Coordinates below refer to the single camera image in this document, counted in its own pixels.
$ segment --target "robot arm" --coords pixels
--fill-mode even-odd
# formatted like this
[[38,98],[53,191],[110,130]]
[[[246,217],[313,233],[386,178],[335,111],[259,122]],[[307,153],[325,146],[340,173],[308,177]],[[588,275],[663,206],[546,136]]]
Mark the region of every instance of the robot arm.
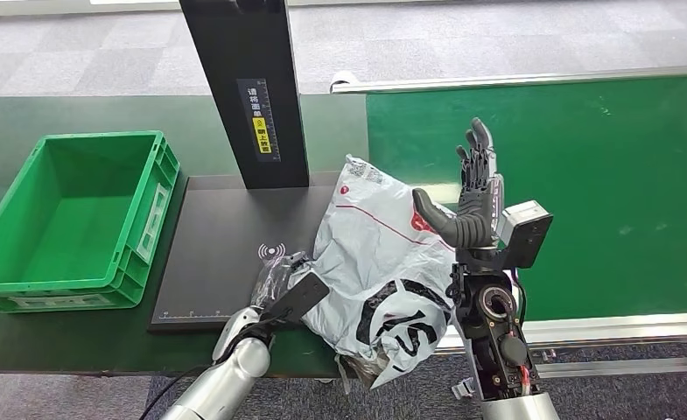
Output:
[[[486,420],[558,420],[549,395],[538,387],[522,324],[522,304],[511,293],[517,269],[533,265],[552,216],[535,201],[501,212],[501,179],[496,173],[492,136],[478,119],[466,133],[470,151],[459,146],[462,190],[455,217],[434,206],[428,194],[413,190],[416,210],[456,248],[452,285],[454,321],[477,373],[478,395]],[[498,249],[498,237],[506,247]]]
[[260,313],[254,308],[239,310],[230,318],[214,348],[214,364],[165,412],[163,420],[224,420],[235,415],[256,379],[269,368],[269,341],[249,335],[237,342],[228,357],[221,357],[243,329],[259,321]]
[[278,328],[298,322],[329,289],[305,276],[268,310],[248,307],[225,325],[212,352],[213,364],[165,412],[162,420],[227,420],[270,365],[270,344]]

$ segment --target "dark green table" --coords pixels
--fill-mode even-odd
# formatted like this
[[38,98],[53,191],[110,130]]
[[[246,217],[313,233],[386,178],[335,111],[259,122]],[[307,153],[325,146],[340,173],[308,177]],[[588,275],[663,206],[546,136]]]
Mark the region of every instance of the dark green table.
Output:
[[[339,171],[347,153],[367,156],[363,101],[362,96],[302,98],[311,171]],[[209,96],[0,98],[0,199],[39,137],[132,130],[162,130],[184,176],[239,173]],[[177,209],[174,200],[169,211]],[[156,261],[165,259],[166,244],[161,238]],[[160,275],[160,269],[151,272],[143,302],[135,309],[0,314],[0,371],[164,372],[207,363],[219,332],[145,331]],[[269,375],[338,372],[333,351],[306,330],[279,333],[271,360]]]

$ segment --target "package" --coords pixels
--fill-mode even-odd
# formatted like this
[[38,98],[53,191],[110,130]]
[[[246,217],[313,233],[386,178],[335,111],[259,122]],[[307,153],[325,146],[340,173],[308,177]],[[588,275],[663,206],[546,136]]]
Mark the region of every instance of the package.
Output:
[[348,156],[311,261],[289,287],[309,271],[328,285],[303,321],[376,388],[436,350],[451,318],[453,263],[454,249],[414,211],[411,188]]

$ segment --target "green plastic crate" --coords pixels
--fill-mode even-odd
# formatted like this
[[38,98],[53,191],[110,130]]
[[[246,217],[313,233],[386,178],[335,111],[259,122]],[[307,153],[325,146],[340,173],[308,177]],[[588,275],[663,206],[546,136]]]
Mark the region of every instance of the green plastic crate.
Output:
[[42,137],[0,203],[0,312],[139,304],[178,171],[160,131]]

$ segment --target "black stand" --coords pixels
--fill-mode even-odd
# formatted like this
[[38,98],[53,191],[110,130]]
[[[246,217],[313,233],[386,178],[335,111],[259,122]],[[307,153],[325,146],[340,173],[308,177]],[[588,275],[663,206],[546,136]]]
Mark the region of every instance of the black stand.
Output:
[[308,186],[284,0],[180,5],[245,187]]

